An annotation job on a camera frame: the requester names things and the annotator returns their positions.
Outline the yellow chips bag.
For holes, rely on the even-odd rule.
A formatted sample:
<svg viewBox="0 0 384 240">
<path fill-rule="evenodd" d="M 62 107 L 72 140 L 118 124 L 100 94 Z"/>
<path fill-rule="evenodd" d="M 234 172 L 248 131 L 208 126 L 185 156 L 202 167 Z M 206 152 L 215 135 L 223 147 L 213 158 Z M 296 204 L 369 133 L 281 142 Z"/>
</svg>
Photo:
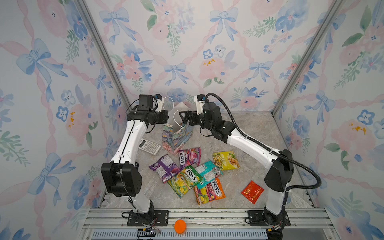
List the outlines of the yellow chips bag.
<svg viewBox="0 0 384 240">
<path fill-rule="evenodd" d="M 234 151 L 213 153 L 213 162 L 221 171 L 240 168 L 240 164 Z"/>
</svg>

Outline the floral paper gift bag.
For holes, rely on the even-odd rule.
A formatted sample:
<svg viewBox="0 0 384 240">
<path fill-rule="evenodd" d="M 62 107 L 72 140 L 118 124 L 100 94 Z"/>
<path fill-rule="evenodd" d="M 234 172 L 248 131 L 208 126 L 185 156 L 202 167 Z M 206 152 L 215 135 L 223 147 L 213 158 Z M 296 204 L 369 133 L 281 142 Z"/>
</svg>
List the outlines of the floral paper gift bag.
<svg viewBox="0 0 384 240">
<path fill-rule="evenodd" d="M 168 111 L 168 121 L 163 124 L 162 145 L 172 155 L 177 155 L 193 134 L 194 127 L 184 124 L 179 113 L 192 111 L 183 102 L 176 103 L 171 97 L 163 98 L 163 108 Z"/>
</svg>

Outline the orange Fox's candy bag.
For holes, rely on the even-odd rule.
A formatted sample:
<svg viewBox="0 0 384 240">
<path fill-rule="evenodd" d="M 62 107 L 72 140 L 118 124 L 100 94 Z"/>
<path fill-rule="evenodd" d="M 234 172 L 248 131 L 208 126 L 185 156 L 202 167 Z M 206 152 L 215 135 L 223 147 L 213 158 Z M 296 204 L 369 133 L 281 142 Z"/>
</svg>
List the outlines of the orange Fox's candy bag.
<svg viewBox="0 0 384 240">
<path fill-rule="evenodd" d="M 207 184 L 201 189 L 195 186 L 194 192 L 198 205 L 203 205 L 212 201 L 226 198 L 219 178 L 215 178 L 213 181 L 211 181 L 209 184 Z"/>
</svg>

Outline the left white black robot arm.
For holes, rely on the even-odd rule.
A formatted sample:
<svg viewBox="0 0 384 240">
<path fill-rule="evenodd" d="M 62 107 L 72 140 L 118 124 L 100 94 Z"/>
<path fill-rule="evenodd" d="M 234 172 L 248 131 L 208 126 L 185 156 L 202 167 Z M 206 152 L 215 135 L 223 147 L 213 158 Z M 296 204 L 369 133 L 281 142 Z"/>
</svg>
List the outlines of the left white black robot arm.
<svg viewBox="0 0 384 240">
<path fill-rule="evenodd" d="M 101 167 L 107 192 L 115 197 L 127 197 L 138 214 L 147 214 L 153 207 L 152 201 L 141 192 L 143 178 L 136 164 L 139 146 L 149 125 L 166 124 L 168 119 L 169 112 L 166 110 L 130 112 L 116 154 Z"/>
</svg>

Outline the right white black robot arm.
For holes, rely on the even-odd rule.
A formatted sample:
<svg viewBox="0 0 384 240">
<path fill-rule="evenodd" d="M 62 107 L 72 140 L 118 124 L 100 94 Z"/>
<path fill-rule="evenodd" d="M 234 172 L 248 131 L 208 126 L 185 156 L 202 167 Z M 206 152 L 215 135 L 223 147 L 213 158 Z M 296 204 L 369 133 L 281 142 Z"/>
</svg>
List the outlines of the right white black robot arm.
<svg viewBox="0 0 384 240">
<path fill-rule="evenodd" d="M 268 187 L 267 203 L 261 218 L 258 221 L 250 221 L 250 224 L 264 223 L 274 229 L 283 229 L 288 219 L 286 204 L 294 173 L 293 164 L 287 161 L 288 151 L 281 152 L 256 143 L 250 136 L 242 134 L 235 123 L 223 120 L 221 113 L 210 116 L 207 113 L 198 114 L 196 111 L 182 111 L 179 116 L 183 124 L 209 130 L 215 139 L 242 150 L 268 170 L 264 177 Z"/>
</svg>

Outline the teal snack packet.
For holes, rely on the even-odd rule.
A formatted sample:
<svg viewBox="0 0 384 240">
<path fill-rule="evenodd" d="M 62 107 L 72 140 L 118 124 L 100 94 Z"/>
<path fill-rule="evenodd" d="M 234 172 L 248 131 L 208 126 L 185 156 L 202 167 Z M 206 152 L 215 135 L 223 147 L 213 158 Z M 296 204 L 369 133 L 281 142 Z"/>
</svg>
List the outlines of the teal snack packet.
<svg viewBox="0 0 384 240">
<path fill-rule="evenodd" d="M 195 170 L 202 177 L 201 181 L 197 184 L 198 189 L 202 189 L 223 174 L 220 168 L 212 161 L 207 161 L 204 164 L 197 166 Z"/>
</svg>

